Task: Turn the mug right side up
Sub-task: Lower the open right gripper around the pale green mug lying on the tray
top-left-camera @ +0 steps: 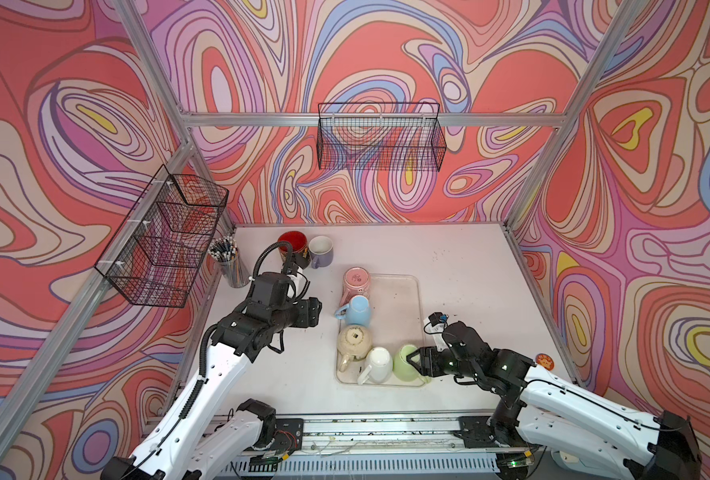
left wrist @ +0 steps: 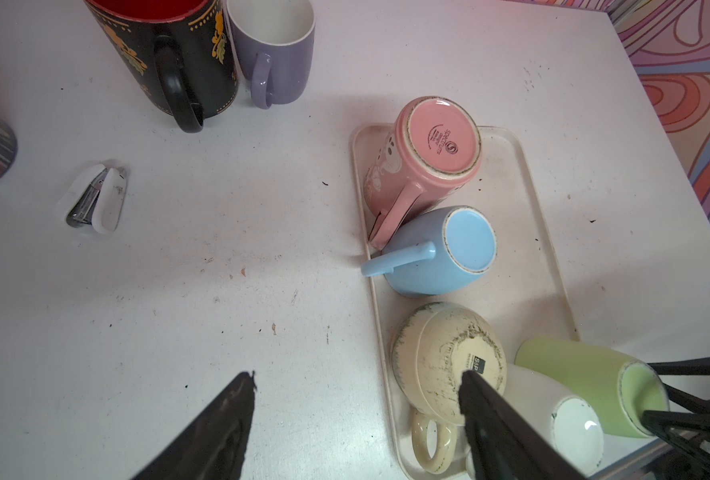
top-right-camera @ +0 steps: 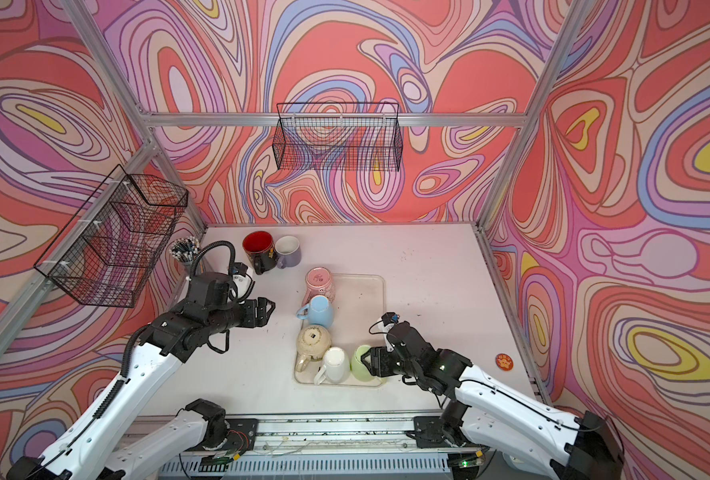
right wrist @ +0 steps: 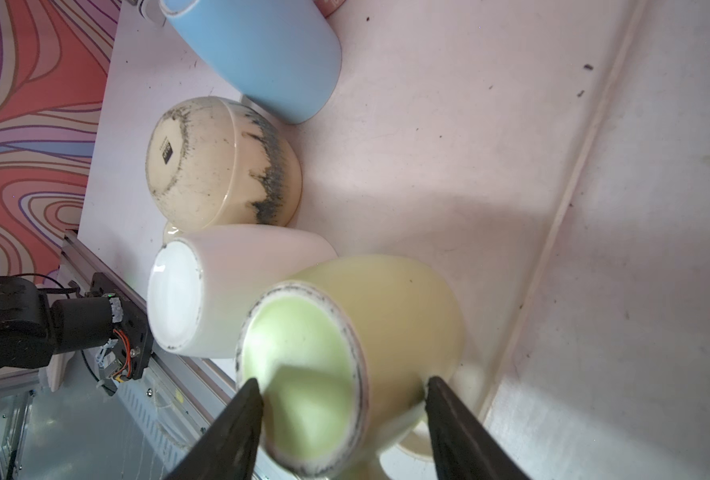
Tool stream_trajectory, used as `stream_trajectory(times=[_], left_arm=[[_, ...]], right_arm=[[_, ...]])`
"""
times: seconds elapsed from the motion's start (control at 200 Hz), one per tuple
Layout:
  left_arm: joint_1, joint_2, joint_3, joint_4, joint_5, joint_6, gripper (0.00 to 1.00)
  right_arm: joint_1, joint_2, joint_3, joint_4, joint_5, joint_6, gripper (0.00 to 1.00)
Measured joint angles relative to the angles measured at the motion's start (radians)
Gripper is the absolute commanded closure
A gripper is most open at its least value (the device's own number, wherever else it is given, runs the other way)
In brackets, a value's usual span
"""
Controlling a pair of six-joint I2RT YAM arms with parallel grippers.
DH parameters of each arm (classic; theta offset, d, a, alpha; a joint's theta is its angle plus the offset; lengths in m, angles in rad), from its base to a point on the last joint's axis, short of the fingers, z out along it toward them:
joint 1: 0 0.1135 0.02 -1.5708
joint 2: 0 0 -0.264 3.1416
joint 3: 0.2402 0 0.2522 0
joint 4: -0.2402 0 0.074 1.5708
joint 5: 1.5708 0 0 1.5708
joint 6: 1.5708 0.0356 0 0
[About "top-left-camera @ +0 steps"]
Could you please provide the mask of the light green mug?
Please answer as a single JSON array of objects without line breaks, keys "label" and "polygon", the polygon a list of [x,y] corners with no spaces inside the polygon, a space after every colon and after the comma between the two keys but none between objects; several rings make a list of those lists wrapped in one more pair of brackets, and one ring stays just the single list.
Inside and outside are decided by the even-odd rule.
[{"label": "light green mug", "polygon": [[422,383],[427,384],[431,381],[431,379],[420,375],[419,372],[408,362],[408,355],[414,353],[416,350],[417,347],[413,344],[405,344],[398,350],[393,360],[393,374],[402,382],[421,381]]}]

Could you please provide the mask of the beige serving tray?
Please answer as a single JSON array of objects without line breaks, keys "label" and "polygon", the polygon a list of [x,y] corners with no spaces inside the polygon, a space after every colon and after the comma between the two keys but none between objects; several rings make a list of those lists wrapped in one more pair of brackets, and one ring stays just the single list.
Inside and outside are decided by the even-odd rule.
[{"label": "beige serving tray", "polygon": [[[367,327],[372,333],[373,347],[384,347],[394,360],[398,350],[405,344],[413,344],[418,348],[429,341],[423,327],[426,323],[422,314],[418,281],[408,275],[374,275],[371,277],[371,287],[368,297],[372,316]],[[347,326],[339,321],[339,333]],[[366,383],[357,384],[357,378],[365,367],[365,360],[352,363],[344,372],[337,371],[335,362],[335,375],[339,383],[357,387],[401,387],[421,388],[427,384],[421,381],[402,382],[392,374],[382,384]]]}]

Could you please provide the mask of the black mug red inside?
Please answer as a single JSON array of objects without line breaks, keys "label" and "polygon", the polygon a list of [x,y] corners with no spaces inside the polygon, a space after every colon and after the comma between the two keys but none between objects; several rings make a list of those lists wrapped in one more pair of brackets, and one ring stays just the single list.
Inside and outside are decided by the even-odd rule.
[{"label": "black mug red inside", "polygon": [[302,269],[309,266],[308,239],[303,232],[297,230],[286,231],[278,237],[277,241],[280,243],[278,251],[283,262],[288,257],[292,257],[293,261]]}]

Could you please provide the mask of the purple mug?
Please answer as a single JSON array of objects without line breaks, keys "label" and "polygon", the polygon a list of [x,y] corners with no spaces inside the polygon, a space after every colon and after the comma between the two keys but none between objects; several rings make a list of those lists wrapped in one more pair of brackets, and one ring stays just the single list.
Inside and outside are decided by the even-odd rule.
[{"label": "purple mug", "polygon": [[330,237],[316,236],[309,241],[308,247],[312,269],[326,268],[331,265],[334,258],[334,244]]}]

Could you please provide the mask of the light blue mug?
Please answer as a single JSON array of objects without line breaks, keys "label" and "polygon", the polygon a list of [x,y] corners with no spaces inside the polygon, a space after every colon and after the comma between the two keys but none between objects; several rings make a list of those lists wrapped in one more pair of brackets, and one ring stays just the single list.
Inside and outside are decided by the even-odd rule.
[{"label": "light blue mug", "polygon": [[370,301],[363,295],[353,296],[348,303],[339,307],[334,313],[334,317],[343,321],[347,326],[368,327],[371,322],[371,316]]}]

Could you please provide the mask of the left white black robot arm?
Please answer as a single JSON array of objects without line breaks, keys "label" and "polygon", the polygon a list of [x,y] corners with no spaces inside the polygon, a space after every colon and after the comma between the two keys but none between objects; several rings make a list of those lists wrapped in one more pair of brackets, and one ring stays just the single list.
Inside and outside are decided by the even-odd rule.
[{"label": "left white black robot arm", "polygon": [[295,448],[279,431],[268,404],[248,399],[221,427],[206,432],[237,380],[272,338],[287,328],[312,328],[321,303],[306,292],[302,272],[265,272],[252,277],[246,299],[204,332],[198,370],[154,430],[130,454],[114,457],[103,479],[213,479],[247,449]]}]

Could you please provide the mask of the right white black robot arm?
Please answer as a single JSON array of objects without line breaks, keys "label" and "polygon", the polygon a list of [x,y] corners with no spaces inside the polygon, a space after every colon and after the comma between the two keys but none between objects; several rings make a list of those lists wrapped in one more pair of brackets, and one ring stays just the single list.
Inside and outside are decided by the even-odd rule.
[{"label": "right white black robot arm", "polygon": [[543,446],[577,458],[575,470],[611,479],[700,478],[702,456],[689,419],[596,395],[525,355],[490,347],[474,328],[441,312],[427,325],[435,343],[409,353],[408,364],[423,377],[449,376],[499,398],[479,424],[461,420],[466,446]]}]

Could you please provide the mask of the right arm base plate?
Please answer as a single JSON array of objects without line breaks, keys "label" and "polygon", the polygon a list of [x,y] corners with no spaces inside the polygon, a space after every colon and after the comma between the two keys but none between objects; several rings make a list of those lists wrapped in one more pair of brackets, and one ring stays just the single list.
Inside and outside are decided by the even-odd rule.
[{"label": "right arm base plate", "polygon": [[461,416],[453,433],[466,448],[541,448],[517,432],[518,421],[496,416]]}]

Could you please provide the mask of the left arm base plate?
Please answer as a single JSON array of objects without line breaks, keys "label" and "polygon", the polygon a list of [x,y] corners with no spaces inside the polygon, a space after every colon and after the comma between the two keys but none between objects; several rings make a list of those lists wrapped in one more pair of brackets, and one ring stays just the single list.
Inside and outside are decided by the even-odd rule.
[{"label": "left arm base plate", "polygon": [[221,428],[213,440],[220,445],[241,447],[246,451],[294,451],[302,443],[303,422],[299,419],[261,419],[248,412],[237,412]]}]

